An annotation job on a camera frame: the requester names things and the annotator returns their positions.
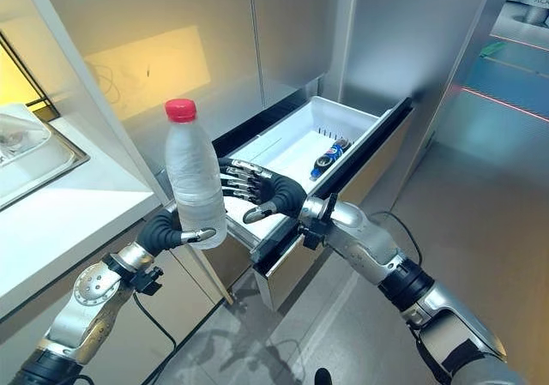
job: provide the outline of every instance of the wire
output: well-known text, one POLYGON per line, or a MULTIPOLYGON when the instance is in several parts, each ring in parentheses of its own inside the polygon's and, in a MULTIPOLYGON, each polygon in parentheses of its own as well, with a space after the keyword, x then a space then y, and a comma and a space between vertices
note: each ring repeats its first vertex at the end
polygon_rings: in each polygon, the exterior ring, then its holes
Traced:
POLYGON ((412 241, 413 247, 415 248, 416 252, 418 253, 418 265, 421 266, 421 264, 423 263, 423 254, 421 253, 421 249, 419 248, 418 243, 415 241, 415 238, 413 237, 412 233, 410 232, 410 230, 408 229, 406 224, 404 224, 404 222, 402 222, 402 220, 398 216, 396 216, 395 214, 393 214, 390 211, 378 211, 378 212, 374 212, 373 214, 370 214, 369 216, 377 216, 377 215, 381 215, 381 214, 390 216, 391 218, 396 220, 402 226, 402 229, 404 229, 404 231, 406 232, 406 234, 408 235, 408 237, 412 241))
POLYGON ((149 319, 149 321, 151 321, 155 327, 157 327, 166 337, 167 339, 170 340, 170 342, 172 343, 173 345, 173 350, 170 352, 170 354, 167 356, 166 359, 164 359, 164 361, 162 362, 162 364, 159 365, 159 367, 157 368, 156 370, 156 375, 154 376, 154 379, 153 381, 151 382, 151 385, 154 385, 157 381, 158 381, 158 378, 160 378, 160 375, 162 375, 162 371, 164 370, 164 368, 166 367, 166 365, 168 365, 168 362, 170 362, 170 360, 175 356, 175 354, 177 353, 178 351, 178 343, 176 342, 175 339, 173 339, 173 337, 170 335, 170 333, 168 331, 166 331, 164 329, 164 327, 160 324, 160 322, 156 321, 156 319, 154 319, 154 317, 148 312, 148 310, 145 309, 145 307, 143 306, 143 304, 141 303, 141 301, 139 300, 139 298, 137 297, 137 294, 134 292, 133 295, 134 297, 134 301, 136 301, 136 305, 137 305, 137 308, 139 308, 139 310, 145 314, 145 316, 149 319))
POLYGON ((73 383, 73 381, 76 381, 78 379, 83 379, 86 381, 89 385, 95 385, 94 381, 92 381, 92 378, 90 378, 87 375, 73 375, 69 376, 65 379, 63 379, 61 382, 58 382, 57 385, 67 385, 69 383, 73 383))

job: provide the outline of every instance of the stainless steel cabinet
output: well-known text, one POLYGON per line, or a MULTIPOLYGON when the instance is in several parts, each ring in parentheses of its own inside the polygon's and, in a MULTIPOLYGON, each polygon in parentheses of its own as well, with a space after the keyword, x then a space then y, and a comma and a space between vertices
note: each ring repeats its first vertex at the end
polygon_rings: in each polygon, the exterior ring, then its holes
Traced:
POLYGON ((252 0, 269 107, 328 71, 335 0, 252 0))
POLYGON ((194 99, 214 139, 326 72, 331 57, 331 0, 50 1, 154 174, 166 100, 194 99))

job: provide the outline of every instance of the clear water bottle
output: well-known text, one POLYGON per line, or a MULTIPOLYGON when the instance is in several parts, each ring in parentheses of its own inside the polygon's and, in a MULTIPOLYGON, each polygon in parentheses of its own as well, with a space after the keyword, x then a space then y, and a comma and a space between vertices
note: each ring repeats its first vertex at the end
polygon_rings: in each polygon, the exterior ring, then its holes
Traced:
POLYGON ((166 171, 181 226, 184 230, 214 228, 213 237, 191 245, 199 250, 215 248, 226 237, 226 217, 214 147, 196 122, 192 100, 172 99, 165 108, 171 125, 166 139, 166 171))

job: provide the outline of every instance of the white drawer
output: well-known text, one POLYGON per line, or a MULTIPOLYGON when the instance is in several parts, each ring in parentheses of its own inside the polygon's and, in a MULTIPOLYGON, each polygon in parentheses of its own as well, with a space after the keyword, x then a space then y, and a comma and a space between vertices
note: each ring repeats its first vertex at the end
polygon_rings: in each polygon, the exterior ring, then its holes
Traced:
MULTIPOLYGON (((346 201, 360 203, 397 154, 411 110, 405 99, 378 117, 314 97, 229 156, 291 177, 308 195, 341 192, 346 201), (336 136, 353 145, 317 181, 311 180, 315 160, 336 136)), ((252 205, 235 198, 226 198, 225 204, 229 232, 250 250, 263 300, 277 309, 319 252, 302 245, 296 220, 277 214, 245 225, 242 216, 252 205)))

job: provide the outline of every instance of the red bottle cap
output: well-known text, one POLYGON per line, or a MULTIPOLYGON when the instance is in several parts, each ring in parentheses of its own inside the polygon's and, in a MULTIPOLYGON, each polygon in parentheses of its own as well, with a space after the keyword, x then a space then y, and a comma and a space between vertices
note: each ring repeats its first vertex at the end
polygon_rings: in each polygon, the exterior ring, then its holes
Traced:
POLYGON ((164 104, 166 115, 172 122, 191 122, 196 119, 196 105, 190 99, 170 99, 164 104))

